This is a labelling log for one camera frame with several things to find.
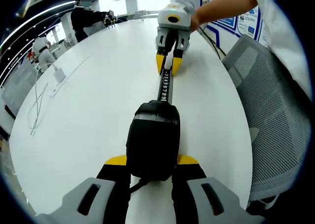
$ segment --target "printed numbers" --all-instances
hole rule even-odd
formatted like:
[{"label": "printed numbers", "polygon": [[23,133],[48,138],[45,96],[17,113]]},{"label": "printed numbers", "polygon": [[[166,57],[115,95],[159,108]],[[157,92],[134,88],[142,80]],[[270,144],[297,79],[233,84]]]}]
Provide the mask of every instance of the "printed numbers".
[{"label": "printed numbers", "polygon": [[162,97],[161,97],[161,101],[167,101],[166,100],[166,97],[167,97],[167,89],[168,89],[168,81],[169,81],[169,74],[168,73],[165,73],[164,75],[163,75],[163,80],[162,80],[162,85],[163,85],[163,87],[162,87]]}]

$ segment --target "round white table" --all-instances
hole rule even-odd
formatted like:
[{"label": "round white table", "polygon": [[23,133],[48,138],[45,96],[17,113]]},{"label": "round white table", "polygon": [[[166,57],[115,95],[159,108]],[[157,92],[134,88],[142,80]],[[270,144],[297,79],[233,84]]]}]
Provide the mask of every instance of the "round white table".
[{"label": "round white table", "polygon": [[[121,23],[56,60],[67,79],[54,97],[53,68],[38,80],[39,92],[49,85],[34,136],[27,124],[34,87],[26,97],[9,144],[20,185],[38,214],[53,212],[67,192],[96,177],[106,160],[126,153],[134,113],[158,96],[157,25],[156,19]],[[197,159],[206,175],[235,192],[246,208],[252,182],[247,120],[227,71],[197,32],[191,34],[173,83],[172,104],[181,118],[180,154]],[[35,110],[30,124],[34,120]],[[137,181],[132,178],[131,185]],[[126,223],[175,223],[171,189],[169,179],[133,193]]]}]

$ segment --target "white cable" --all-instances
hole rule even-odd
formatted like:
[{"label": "white cable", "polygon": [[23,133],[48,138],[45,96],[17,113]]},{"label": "white cable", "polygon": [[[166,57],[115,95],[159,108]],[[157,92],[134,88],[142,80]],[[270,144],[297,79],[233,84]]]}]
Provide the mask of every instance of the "white cable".
[{"label": "white cable", "polygon": [[[47,63],[47,64],[41,64],[41,66],[44,66],[44,65],[53,65],[54,66],[54,70],[56,71],[57,68],[56,66],[53,64],[53,63]],[[41,103],[42,103],[42,100],[43,100],[43,97],[44,97],[44,92],[48,86],[48,83],[44,86],[44,89],[43,91],[40,93],[40,95],[37,97],[37,77],[38,77],[38,72],[39,72],[40,69],[37,70],[37,73],[36,73],[36,78],[35,78],[35,97],[36,97],[36,101],[34,102],[34,104],[32,105],[32,107],[30,108],[29,110],[29,113],[28,113],[28,118],[27,118],[27,123],[28,123],[28,126],[29,128],[31,129],[31,135],[33,134],[34,130],[36,129],[36,127],[39,125],[37,122],[38,122],[38,117],[39,117],[39,113],[40,113],[40,109],[41,109]],[[30,112],[31,110],[33,109],[33,107],[35,106],[36,104],[36,113],[37,113],[37,116],[36,116],[36,119],[34,121],[34,124],[33,126],[30,126],[29,124],[29,116],[30,116]]]}]

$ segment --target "gray mesh chair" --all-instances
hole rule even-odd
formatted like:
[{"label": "gray mesh chair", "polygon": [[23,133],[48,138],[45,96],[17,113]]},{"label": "gray mesh chair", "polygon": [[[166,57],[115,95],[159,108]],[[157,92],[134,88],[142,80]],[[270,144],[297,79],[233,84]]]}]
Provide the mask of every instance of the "gray mesh chair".
[{"label": "gray mesh chair", "polygon": [[[269,208],[291,187],[302,165],[311,136],[311,102],[277,57],[247,35],[222,63],[240,96],[250,129],[250,200],[260,200]],[[269,197],[274,197],[271,202],[262,200]]]}]

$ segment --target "ceiling light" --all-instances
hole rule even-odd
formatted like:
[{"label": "ceiling light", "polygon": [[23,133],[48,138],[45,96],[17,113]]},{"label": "ceiling light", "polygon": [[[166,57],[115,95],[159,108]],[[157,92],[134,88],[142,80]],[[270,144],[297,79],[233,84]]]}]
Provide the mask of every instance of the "ceiling light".
[{"label": "ceiling light", "polygon": [[49,31],[50,29],[52,29],[53,27],[55,27],[55,26],[57,26],[57,25],[59,25],[59,23],[58,23],[58,24],[55,24],[54,26],[52,26],[52,27],[48,28],[47,30],[43,31],[43,32],[40,33],[38,36],[41,36],[43,33]]},{"label": "ceiling light", "polygon": [[68,2],[65,2],[65,3],[62,3],[62,4],[59,4],[57,6],[53,6],[51,8],[48,8],[40,13],[38,13],[37,15],[34,15],[33,17],[29,18],[27,21],[25,21],[23,24],[21,24],[18,28],[16,28],[14,31],[12,31],[11,34],[9,34],[9,36],[1,43],[0,45],[0,49],[2,48],[2,46],[17,32],[19,31],[23,26],[25,26],[27,23],[31,22],[32,20],[34,20],[35,18],[37,18],[38,16],[42,15],[42,14],[45,14],[53,9],[56,9],[58,7],[61,7],[61,6],[65,6],[65,5],[68,5],[68,4],[71,4],[71,3],[75,3],[75,1],[68,1]]}]

